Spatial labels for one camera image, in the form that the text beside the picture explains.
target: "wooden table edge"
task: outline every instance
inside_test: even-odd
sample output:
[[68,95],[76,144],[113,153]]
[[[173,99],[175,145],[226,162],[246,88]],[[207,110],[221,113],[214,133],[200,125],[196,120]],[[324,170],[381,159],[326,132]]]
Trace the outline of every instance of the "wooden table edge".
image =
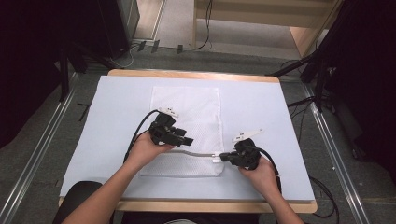
[[113,69],[108,72],[112,77],[169,77],[169,78],[195,78],[209,80],[251,81],[279,83],[277,77],[259,75],[241,75],[212,72],[188,72],[172,70],[122,70]]
[[[60,197],[61,206],[64,197]],[[317,201],[288,202],[296,213],[315,213]],[[122,200],[116,210],[135,212],[189,212],[189,213],[272,213],[268,203],[260,202],[214,202],[214,201],[156,201],[156,200]]]

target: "metal rail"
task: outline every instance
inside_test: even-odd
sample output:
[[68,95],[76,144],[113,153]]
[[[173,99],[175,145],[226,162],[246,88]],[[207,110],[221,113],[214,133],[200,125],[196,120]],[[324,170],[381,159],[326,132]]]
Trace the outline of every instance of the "metal rail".
[[[307,97],[315,95],[309,84],[304,84],[304,92]],[[329,127],[327,126],[326,120],[314,104],[311,104],[310,107],[356,222],[361,224],[369,224],[370,220],[364,210],[363,203],[361,202],[361,197],[356,191],[352,179],[347,172],[347,168],[344,165],[337,145],[334,143],[332,134],[329,130]]]
[[0,223],[8,224],[11,223],[12,218],[14,218],[15,213],[18,210],[18,207],[21,204],[21,201],[28,190],[30,183],[32,182],[35,172],[38,169],[41,161],[43,160],[47,148],[50,145],[53,135],[55,135],[59,124],[64,117],[64,113],[69,107],[71,99],[75,93],[75,87],[78,83],[78,74],[74,73],[70,79],[70,92],[67,94],[66,98],[63,102],[59,103],[55,109],[55,112],[52,115],[52,118],[49,121],[45,131],[41,135],[40,140],[35,146],[35,150],[32,153],[29,161],[26,163],[25,168],[23,169],[20,178],[12,189],[11,193],[8,196],[6,204],[4,205],[1,213],[0,213]]

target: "white mesh bag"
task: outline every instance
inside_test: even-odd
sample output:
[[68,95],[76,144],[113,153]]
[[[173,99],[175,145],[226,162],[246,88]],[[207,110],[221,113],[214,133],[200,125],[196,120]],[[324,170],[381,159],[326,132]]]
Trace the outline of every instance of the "white mesh bag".
[[223,152],[220,100],[217,88],[153,87],[150,109],[172,108],[179,114],[175,127],[187,131],[191,146],[175,147],[143,167],[142,176],[204,177],[218,176],[224,164],[214,163],[215,152]]

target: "hand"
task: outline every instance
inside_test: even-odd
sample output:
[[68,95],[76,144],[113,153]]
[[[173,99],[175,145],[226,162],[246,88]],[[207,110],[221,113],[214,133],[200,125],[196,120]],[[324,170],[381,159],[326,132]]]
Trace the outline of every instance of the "hand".
[[239,167],[239,171],[242,175],[250,179],[253,187],[260,193],[264,198],[273,193],[278,193],[276,176],[274,172],[274,166],[264,157],[260,158],[259,166],[255,170],[247,170]]
[[143,133],[134,142],[126,164],[136,166],[140,170],[143,166],[154,160],[161,153],[174,148],[170,145],[155,145],[149,133]]

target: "wooden table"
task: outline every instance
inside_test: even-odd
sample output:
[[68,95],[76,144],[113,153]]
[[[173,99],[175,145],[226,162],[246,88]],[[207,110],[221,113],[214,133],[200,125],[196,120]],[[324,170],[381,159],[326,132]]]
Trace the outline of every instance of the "wooden table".
[[[194,1],[193,44],[197,19],[205,19],[209,0]],[[342,0],[214,0],[211,20],[289,26],[304,57],[322,31],[332,25],[341,3]]]
[[[242,76],[217,73],[175,72],[158,70],[111,70],[109,76],[118,77],[166,77],[166,78],[195,78],[210,80],[231,80],[247,82],[278,83],[276,77]],[[296,213],[314,213],[318,206],[313,201],[289,202]],[[205,213],[271,213],[271,207],[266,202],[237,201],[237,200],[156,200],[156,199],[128,199],[121,200],[117,210],[122,211],[150,211],[150,212],[205,212]]]

